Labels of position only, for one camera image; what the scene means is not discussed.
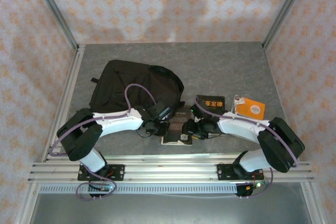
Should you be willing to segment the black paperback book white text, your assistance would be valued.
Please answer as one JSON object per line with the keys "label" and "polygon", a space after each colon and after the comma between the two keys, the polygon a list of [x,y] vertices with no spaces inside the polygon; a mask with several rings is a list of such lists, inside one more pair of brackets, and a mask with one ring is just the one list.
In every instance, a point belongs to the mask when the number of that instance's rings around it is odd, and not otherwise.
{"label": "black paperback book white text", "polygon": [[162,145],[191,146],[192,138],[182,133],[184,123],[191,119],[190,106],[179,108],[169,120],[170,126],[166,136],[161,137]]}

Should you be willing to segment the black backpack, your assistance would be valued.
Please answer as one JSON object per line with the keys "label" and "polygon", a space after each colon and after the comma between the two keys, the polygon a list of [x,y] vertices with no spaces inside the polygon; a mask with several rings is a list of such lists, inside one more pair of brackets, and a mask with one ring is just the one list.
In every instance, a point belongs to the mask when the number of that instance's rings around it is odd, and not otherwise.
{"label": "black backpack", "polygon": [[111,60],[96,80],[89,102],[91,110],[98,113],[127,110],[125,91],[133,108],[150,107],[156,101],[175,113],[183,105],[184,85],[173,71],[162,66]]}

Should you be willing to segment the orange book with colourful cover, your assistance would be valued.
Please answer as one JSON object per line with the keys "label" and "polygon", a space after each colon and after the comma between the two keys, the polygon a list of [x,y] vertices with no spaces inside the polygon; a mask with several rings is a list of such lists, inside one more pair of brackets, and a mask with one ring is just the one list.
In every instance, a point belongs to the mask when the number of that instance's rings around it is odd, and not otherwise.
{"label": "orange book with colourful cover", "polygon": [[251,119],[263,120],[266,105],[246,97],[235,95],[231,112]]}

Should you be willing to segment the small left circuit board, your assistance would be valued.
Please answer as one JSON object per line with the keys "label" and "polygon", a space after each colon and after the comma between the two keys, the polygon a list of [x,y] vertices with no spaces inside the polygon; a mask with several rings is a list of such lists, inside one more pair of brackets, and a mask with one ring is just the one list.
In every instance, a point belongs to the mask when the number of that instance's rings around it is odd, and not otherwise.
{"label": "small left circuit board", "polygon": [[110,192],[110,191],[114,191],[115,190],[115,186],[112,185],[103,185],[103,184],[90,184],[89,185],[90,191],[95,191],[95,192]]}

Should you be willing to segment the grey metal lower shelf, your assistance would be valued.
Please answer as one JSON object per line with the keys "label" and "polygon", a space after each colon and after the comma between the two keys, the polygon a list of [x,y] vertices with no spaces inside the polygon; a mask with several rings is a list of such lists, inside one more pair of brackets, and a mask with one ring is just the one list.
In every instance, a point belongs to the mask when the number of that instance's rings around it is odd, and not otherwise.
{"label": "grey metal lower shelf", "polygon": [[293,195],[257,198],[114,195],[84,202],[74,195],[40,195],[30,224],[312,224]]}

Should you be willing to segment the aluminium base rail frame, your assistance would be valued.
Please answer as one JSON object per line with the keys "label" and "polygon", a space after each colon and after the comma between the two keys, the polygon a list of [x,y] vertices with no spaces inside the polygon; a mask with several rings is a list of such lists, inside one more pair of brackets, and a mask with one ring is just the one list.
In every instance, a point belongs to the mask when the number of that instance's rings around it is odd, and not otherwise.
{"label": "aluminium base rail frame", "polygon": [[[125,166],[124,183],[214,183],[217,165],[231,163],[234,154],[138,155],[110,156],[107,162]],[[53,158],[34,163],[28,181],[31,183],[75,183],[79,162]]]}

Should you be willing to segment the aluminium side rail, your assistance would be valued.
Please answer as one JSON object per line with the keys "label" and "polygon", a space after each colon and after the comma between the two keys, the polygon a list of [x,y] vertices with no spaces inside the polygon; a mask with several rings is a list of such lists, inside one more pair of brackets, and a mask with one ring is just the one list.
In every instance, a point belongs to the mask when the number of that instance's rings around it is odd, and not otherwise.
{"label": "aluminium side rail", "polygon": [[61,95],[61,99],[58,105],[58,109],[55,114],[55,118],[53,120],[53,124],[51,126],[51,130],[49,132],[46,147],[44,148],[42,162],[45,162],[49,156],[49,149],[54,144],[57,139],[57,131],[58,129],[66,122],[71,98],[74,92],[75,84],[78,77],[78,72],[81,66],[81,62],[83,59],[83,54],[85,51],[85,44],[79,45],[78,49],[75,52],[74,58],[72,60],[70,69],[68,71],[66,82],[63,88],[63,92]]}

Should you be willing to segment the aluminium right frame leg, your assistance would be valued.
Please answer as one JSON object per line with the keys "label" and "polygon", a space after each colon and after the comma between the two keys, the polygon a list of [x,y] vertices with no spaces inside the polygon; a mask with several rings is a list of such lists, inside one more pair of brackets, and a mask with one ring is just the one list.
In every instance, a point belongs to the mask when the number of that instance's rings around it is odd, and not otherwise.
{"label": "aluminium right frame leg", "polygon": [[321,200],[315,182],[301,182],[304,200],[312,224],[325,224]]}

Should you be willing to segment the aluminium frame leg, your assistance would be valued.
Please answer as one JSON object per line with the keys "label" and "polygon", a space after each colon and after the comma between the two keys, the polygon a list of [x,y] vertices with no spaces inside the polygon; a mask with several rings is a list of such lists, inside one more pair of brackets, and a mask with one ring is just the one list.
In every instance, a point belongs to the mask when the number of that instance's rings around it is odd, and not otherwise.
{"label": "aluminium frame leg", "polygon": [[24,193],[24,197],[19,205],[14,224],[30,224],[39,191],[39,183],[29,184],[28,189]]}
{"label": "aluminium frame leg", "polygon": [[321,200],[315,182],[301,182],[304,200],[312,224],[325,224]]}

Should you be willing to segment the aluminium right corner post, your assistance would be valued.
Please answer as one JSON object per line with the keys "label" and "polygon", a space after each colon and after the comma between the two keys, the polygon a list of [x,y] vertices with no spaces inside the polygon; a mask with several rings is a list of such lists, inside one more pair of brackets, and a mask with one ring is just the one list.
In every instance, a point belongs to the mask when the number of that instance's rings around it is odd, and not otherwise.
{"label": "aluminium right corner post", "polygon": [[282,5],[275,21],[273,22],[265,40],[261,43],[264,51],[270,48],[272,41],[274,40],[275,36],[277,35],[281,25],[285,21],[288,13],[291,11],[294,3],[296,0],[285,0],[284,4]]}

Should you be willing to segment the aluminium corner post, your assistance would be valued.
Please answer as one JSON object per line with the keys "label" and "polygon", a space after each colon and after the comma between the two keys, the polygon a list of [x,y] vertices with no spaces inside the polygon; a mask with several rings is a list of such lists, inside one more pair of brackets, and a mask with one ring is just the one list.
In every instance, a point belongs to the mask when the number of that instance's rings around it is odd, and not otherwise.
{"label": "aluminium corner post", "polygon": [[72,34],[61,10],[59,9],[55,0],[44,0],[48,8],[50,9],[52,15],[54,16],[57,24],[65,35],[66,40],[69,42],[72,49],[77,50],[79,45]]}
{"label": "aluminium corner post", "polygon": [[261,43],[264,51],[270,48],[272,41],[274,40],[275,36],[277,35],[281,25],[285,21],[288,13],[291,11],[294,3],[296,0],[285,0],[284,4],[282,5],[275,21],[273,22],[265,40]]}

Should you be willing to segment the aluminium left frame leg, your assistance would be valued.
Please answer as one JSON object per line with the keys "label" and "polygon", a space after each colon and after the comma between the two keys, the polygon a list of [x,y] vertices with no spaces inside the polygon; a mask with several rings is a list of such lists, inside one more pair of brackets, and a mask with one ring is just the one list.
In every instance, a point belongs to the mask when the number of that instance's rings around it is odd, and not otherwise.
{"label": "aluminium left frame leg", "polygon": [[39,191],[39,183],[29,184],[28,189],[24,193],[24,197],[19,205],[14,224],[30,224]]}

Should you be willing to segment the aluminium left corner post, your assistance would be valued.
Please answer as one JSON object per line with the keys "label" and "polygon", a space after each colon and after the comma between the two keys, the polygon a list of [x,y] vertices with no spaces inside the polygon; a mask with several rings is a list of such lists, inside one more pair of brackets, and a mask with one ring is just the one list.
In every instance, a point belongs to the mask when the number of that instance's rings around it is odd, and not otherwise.
{"label": "aluminium left corner post", "polygon": [[44,0],[48,8],[50,9],[52,15],[54,16],[57,24],[65,35],[66,40],[69,42],[72,49],[77,50],[79,45],[72,34],[61,10],[59,9],[55,0]]}

